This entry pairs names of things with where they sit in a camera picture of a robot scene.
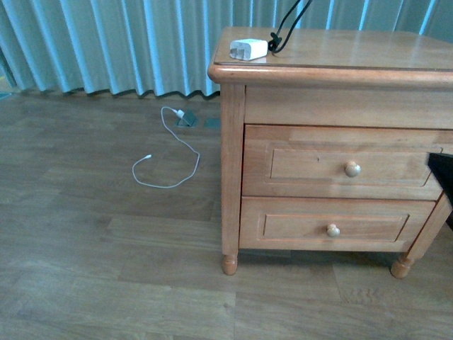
black object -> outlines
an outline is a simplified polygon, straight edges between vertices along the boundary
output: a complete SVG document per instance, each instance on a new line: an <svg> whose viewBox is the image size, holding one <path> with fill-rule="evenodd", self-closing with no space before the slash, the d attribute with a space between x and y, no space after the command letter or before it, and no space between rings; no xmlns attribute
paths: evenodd
<svg viewBox="0 0 453 340"><path fill-rule="evenodd" d="M428 166L453 205L453 154L430 153Z"/></svg>
<svg viewBox="0 0 453 340"><path fill-rule="evenodd" d="M292 24L291 29L289 30L288 35L285 38L285 41L283 42L282 47L278 48L278 45L282 42L282 38L279 37L278 35L280 34L280 30L283 27L283 23L285 22L287 17L291 14L291 12L293 12L293 10L297 7L297 5L299 4L300 1L301 0L297 0L296 3L294 5L292 5L289 12L286 13L286 16L283 18L282 23L280 24L280 27L278 28L277 33L272 32L270 34L270 36L272 37L272 40L268 42L268 50L271 51L272 53L281 52L285 48L286 43L288 42L289 37L291 36L292 31L294 30L294 27L296 27L297 21L299 21L300 18L304 15L305 11L308 9L308 7L310 6L310 4L313 0L308 0L308 2L305 4L304 8L300 12L300 14L297 16L296 20L294 20L294 23Z"/></svg>

drawer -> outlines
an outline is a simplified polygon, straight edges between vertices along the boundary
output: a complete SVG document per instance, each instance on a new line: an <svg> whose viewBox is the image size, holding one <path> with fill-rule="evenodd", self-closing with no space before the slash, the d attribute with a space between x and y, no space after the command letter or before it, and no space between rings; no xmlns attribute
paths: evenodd
<svg viewBox="0 0 453 340"><path fill-rule="evenodd" d="M434 202L243 197L239 247L406 251Z"/></svg>
<svg viewBox="0 0 453 340"><path fill-rule="evenodd" d="M437 200L426 159L452 144L449 131L246 125L243 195Z"/></svg>

charging cable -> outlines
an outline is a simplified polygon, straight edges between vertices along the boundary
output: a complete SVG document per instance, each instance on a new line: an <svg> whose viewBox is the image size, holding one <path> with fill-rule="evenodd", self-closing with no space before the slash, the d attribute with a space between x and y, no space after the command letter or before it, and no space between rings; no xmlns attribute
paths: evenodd
<svg viewBox="0 0 453 340"><path fill-rule="evenodd" d="M143 157L142 159L139 159L138 161L136 161L134 163L134 165L132 166L132 175L134 176L134 179L135 181L138 183L138 184L142 184L143 186L149 186L151 188L159 188L159 189L172 189L172 188L175 188L177 186L179 186L180 184L184 183L185 181L187 181L188 179L191 179L193 177L193 175L195 175L195 172L197 171L197 168L198 168L198 164L200 163L200 153L198 151L195 151L188 143L184 142L183 140L181 140L180 138L178 138L178 136L172 131L170 130L170 128L167 126L167 124L165 124L165 120L164 120L164 109L168 109L168 110L172 110L180 119L183 119L183 116L184 116L184 111L182 110L175 110L174 108L170 108L168 106L164 106L162 109L161 109L161 119L162 119L162 124L164 124L164 127L181 143L183 143L186 147L188 147L194 154L197 155L197 161L195 162L195 167L193 168L193 171L192 173L185 177L184 179L182 179L181 181L179 181L177 184L173 184L172 186L157 186L155 184L149 184L149 183L144 183L142 181L140 181L137 176L135 176L135 167L143 162L145 159L150 159L152 157L152 154L148 154L146 155L145 157Z"/></svg>

drawer knob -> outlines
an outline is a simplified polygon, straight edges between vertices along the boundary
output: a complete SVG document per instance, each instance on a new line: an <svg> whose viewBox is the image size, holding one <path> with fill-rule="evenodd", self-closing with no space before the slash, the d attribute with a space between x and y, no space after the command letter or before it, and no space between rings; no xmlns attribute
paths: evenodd
<svg viewBox="0 0 453 340"><path fill-rule="evenodd" d="M328 225L327 226L327 235L329 237L338 237L340 235L340 230L337 228L336 225Z"/></svg>
<svg viewBox="0 0 453 340"><path fill-rule="evenodd" d="M349 161L346 163L345 166L345 173L347 177L356 177L360 174L362 168L360 168L360 165L355 163L354 161Z"/></svg>

curtain fold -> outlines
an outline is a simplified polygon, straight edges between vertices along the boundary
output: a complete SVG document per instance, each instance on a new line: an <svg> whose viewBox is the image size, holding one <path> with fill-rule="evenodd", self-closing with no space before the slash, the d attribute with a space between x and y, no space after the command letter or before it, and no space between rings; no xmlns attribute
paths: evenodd
<svg viewBox="0 0 453 340"><path fill-rule="evenodd" d="M22 90L210 95L219 87L206 71L222 29L275 27L293 3L0 0L0 67ZM409 30L453 42L452 12L450 0L315 0L297 27Z"/></svg>

